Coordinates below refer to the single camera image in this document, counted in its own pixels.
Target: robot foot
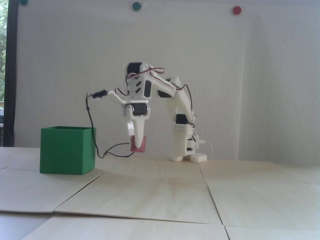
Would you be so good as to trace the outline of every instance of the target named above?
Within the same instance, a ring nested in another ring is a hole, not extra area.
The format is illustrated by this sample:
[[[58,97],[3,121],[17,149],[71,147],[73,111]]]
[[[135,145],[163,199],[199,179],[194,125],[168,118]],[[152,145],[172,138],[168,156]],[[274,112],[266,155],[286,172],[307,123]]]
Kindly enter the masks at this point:
[[[194,163],[202,163],[207,161],[207,155],[201,153],[194,153],[190,155],[190,161]]]
[[[181,162],[183,160],[183,156],[172,156],[169,157],[169,160],[173,162]]]

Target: wooden table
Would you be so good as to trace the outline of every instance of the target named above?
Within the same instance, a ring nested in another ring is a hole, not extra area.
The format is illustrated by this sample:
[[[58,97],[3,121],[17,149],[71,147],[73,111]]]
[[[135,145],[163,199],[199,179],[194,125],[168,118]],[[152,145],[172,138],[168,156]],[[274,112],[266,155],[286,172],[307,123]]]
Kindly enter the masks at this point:
[[[39,163],[39,149],[0,148],[0,239],[320,239],[318,167],[106,157],[72,176]]]

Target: white wall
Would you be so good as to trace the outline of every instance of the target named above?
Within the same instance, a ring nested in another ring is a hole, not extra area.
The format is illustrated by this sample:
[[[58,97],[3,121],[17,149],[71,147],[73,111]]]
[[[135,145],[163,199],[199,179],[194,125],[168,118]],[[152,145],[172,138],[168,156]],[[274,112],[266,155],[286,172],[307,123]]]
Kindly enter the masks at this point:
[[[234,16],[233,6],[20,6],[15,145],[40,146],[42,127],[89,126],[85,93],[121,87],[123,66],[142,61],[190,86],[196,132],[213,144],[213,158],[319,163],[320,11],[244,5]],[[101,151],[127,141],[121,107],[108,98],[90,107]],[[165,156],[172,123],[162,99],[151,108],[146,154]]]
[[[99,0],[20,7],[15,145],[38,147],[42,127],[90,126],[86,91],[121,86],[123,66],[142,61],[189,85],[196,132],[213,144],[214,158],[236,159],[245,14],[231,9],[144,3],[133,12],[130,4]],[[127,141],[121,106],[105,98],[90,107],[101,150]],[[153,98],[151,108],[146,154],[165,156],[172,122],[162,99]]]
[[[239,159],[320,163],[320,16],[248,7]]]

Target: green magnet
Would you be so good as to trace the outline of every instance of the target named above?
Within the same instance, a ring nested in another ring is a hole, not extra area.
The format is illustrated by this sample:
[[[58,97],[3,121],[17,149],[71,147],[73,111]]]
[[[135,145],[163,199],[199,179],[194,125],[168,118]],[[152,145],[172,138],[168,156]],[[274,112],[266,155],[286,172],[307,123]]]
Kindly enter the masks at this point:
[[[132,8],[134,11],[139,11],[141,9],[141,3],[135,2],[134,4],[132,4]]]
[[[20,0],[20,4],[25,6],[28,4],[28,0]]]

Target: tree foliage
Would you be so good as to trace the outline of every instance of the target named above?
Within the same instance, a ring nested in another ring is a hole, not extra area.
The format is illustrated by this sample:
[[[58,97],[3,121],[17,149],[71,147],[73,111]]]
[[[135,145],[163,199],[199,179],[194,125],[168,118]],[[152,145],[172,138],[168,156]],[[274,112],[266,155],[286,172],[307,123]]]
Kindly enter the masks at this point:
[[[9,0],[0,0],[0,101],[4,101],[5,52]]]

